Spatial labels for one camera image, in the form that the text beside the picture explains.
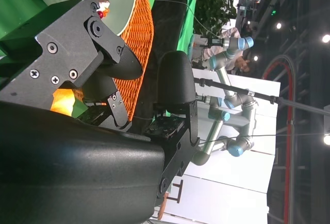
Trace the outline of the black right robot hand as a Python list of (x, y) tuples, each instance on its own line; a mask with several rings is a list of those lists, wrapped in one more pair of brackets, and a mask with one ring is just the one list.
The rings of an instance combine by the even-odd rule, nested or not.
[(142, 65), (98, 9), (52, 4), (1, 39), (1, 223), (143, 223), (199, 146), (181, 51), (159, 66), (155, 121), (129, 132), (114, 81)]

